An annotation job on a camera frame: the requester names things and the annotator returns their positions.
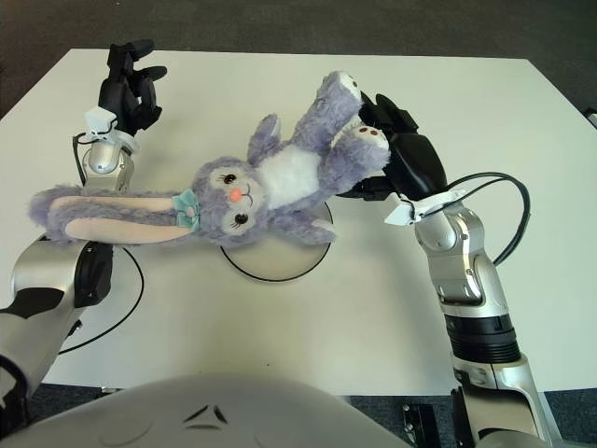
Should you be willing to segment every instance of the black cable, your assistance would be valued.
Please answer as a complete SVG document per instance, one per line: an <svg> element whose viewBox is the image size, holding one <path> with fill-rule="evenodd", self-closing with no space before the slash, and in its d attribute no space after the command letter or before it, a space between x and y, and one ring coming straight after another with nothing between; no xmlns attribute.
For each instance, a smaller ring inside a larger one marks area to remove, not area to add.
<svg viewBox="0 0 597 448"><path fill-rule="evenodd" d="M66 348L66 349L58 352L58 355L62 355L64 353L72 352L73 350L77 350L78 348L84 347L85 345L88 345L90 343L93 343L93 342L97 341L100 338L103 338L106 334L108 334L112 330L116 329L125 320L127 320L129 318L129 316L132 315L132 313L134 312L134 310L137 309L137 306L139 306L139 303L141 302L141 298L143 297L143 292L145 291L145 288L146 288L146 280L145 280L145 277L143 276L143 271L141 270L141 266L139 266L139 262L137 261L137 259L132 255L131 252L129 252L129 250L127 248L122 247L121 249L124 250L129 257L131 257L132 262L134 263L135 267L137 268L137 271L139 272L139 277L141 278L141 290L139 291L139 297L137 297L137 301L134 303L134 305L132 306L131 310L129 310L129 312L127 314L125 314L124 317L122 317L112 327L110 327L106 331L101 332L97 336L94 336L91 339L88 339L84 343L78 343L77 345L74 345L72 347Z"/></svg>
<svg viewBox="0 0 597 448"><path fill-rule="evenodd" d="M326 206L327 212L329 213L329 219L330 219L331 223L333 224L334 223L334 219L332 217L332 212L329 209L329 205L327 205L327 203L324 203L324 205ZM310 267L306 271L303 271L302 273L299 273L297 275L293 275L292 277L287 277L287 278L267 278L267 277L260 277L258 275L254 275L253 273L249 273L248 271L246 271L245 269L243 269L242 267L240 267L238 264L236 264L230 258L230 256L226 253L226 249L224 247L220 246L220 250L224 254L224 257L226 257L226 259L229 261L229 263L232 266L234 266L236 269L238 269L241 273L245 274L246 276L251 277L251 278L255 278L256 280L260 280L262 282L282 283L282 282L289 282L290 280L296 280L297 278L300 278L303 275L306 275L307 273L310 273L313 269L315 269L317 266L319 266L319 263L321 263L324 260L324 258L327 255L327 252L329 251L329 248L331 246L332 246L331 243L327 243L326 252L324 252L324 254L321 256L321 258L319 260L317 260L317 262L312 267Z"/></svg>
<svg viewBox="0 0 597 448"><path fill-rule="evenodd" d="M522 197L522 206L523 206L522 216L521 216L521 221L519 223L519 226L516 229L516 233L514 234L514 236L510 240L510 242L507 244L506 248L493 261L493 264L495 266L497 266L500 263L502 263L505 259L507 259L512 254L512 252L514 252L514 250L516 249L516 247L519 245L519 243L522 240L522 236L524 235L524 232L526 231L526 226L529 223L529 219L531 218L531 196L529 195L529 190L526 188L526 186L522 182L520 182L516 177L514 177L512 175L507 175L505 173L497 173L497 172L485 172L485 173L475 173L473 175L466 175L464 177L461 177L460 179L457 179L457 180L451 182L446 187L446 189L452 189L455 186L460 185L464 182L467 182L472 179L478 179L481 177L498 177L498 178L484 183L483 185L469 191L462 198L460 198L456 201L453 201L451 203L446 203L442 207L438 208L438 210L434 210L433 212L427 213L427 214L425 214L425 216L430 217L430 216L434 215L435 213L439 213L442 210L445 210L446 208L450 207L451 205L454 205L455 203L459 203L460 201L472 196L480 189L484 189L485 187L488 187L491 184L494 184L496 182L508 181L508 182L513 183L518 188L519 193L521 194L521 197Z"/></svg>
<svg viewBox="0 0 597 448"><path fill-rule="evenodd" d="M83 171L83 167L81 166L81 160L78 157L78 146L82 145L79 144L78 139L81 138L85 133L79 133L73 137L73 154L75 155L75 163L76 163L76 170L78 171L78 177L81 179L81 184L85 186L87 179L85 178L85 172Z"/></svg>

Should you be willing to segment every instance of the pink inner ear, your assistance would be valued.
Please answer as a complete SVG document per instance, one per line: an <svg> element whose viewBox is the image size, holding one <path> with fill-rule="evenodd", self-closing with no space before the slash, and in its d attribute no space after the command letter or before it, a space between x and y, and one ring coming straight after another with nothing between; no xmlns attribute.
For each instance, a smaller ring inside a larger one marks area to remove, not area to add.
<svg viewBox="0 0 597 448"><path fill-rule="evenodd" d="M74 219L66 225L64 231L71 238L114 245L163 243L192 233L187 227L152 226L105 217Z"/></svg>

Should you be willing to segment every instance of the silver metal arm segment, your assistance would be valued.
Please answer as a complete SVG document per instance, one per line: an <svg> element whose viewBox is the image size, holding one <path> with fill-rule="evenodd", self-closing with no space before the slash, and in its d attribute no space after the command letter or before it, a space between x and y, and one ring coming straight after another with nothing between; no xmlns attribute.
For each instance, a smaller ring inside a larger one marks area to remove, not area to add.
<svg viewBox="0 0 597 448"><path fill-rule="evenodd" d="M480 219L457 203L417 222L415 234L446 319L463 418L470 425L468 442L509 429L553 446L560 434L546 417L528 360L519 351L504 291L484 250Z"/></svg>

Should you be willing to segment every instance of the purple plush rabbit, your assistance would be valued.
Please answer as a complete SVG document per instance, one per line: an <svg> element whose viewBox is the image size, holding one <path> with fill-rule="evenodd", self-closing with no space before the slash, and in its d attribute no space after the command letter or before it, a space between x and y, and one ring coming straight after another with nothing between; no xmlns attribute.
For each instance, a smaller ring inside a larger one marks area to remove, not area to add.
<svg viewBox="0 0 597 448"><path fill-rule="evenodd" d="M344 131L361 106L345 73L324 78L314 103L288 141L280 120L264 118L247 161L223 157L199 170L182 193L115 193L57 187L32 200L31 218L54 240L114 244L160 243L199 235L223 246L251 243L274 228L306 244L333 241L332 226L308 209L350 189L388 160L383 133L368 126Z"/></svg>

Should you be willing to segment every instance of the bunny paw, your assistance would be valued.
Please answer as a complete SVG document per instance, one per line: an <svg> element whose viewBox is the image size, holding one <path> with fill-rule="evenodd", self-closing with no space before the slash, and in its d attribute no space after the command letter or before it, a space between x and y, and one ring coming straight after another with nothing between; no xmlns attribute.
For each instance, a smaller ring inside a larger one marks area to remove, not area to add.
<svg viewBox="0 0 597 448"><path fill-rule="evenodd" d="M368 146L380 147L386 150L388 148L388 141L379 129L370 126L359 126L358 128L354 128L353 132L356 137L367 143Z"/></svg>
<svg viewBox="0 0 597 448"><path fill-rule="evenodd" d="M357 100L361 99L361 90L358 84L348 73L339 72L340 84L344 86Z"/></svg>

